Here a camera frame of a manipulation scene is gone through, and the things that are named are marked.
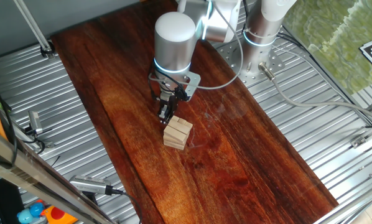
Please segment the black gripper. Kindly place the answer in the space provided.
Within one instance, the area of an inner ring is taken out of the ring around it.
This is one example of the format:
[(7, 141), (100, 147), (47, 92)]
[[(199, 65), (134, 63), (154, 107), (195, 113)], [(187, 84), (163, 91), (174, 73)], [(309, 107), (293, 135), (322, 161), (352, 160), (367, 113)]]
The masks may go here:
[(186, 92), (179, 88), (174, 91), (161, 89), (159, 96), (160, 110), (158, 112), (158, 117), (162, 124), (168, 123), (168, 117), (173, 117), (177, 110), (179, 101), (186, 99)]

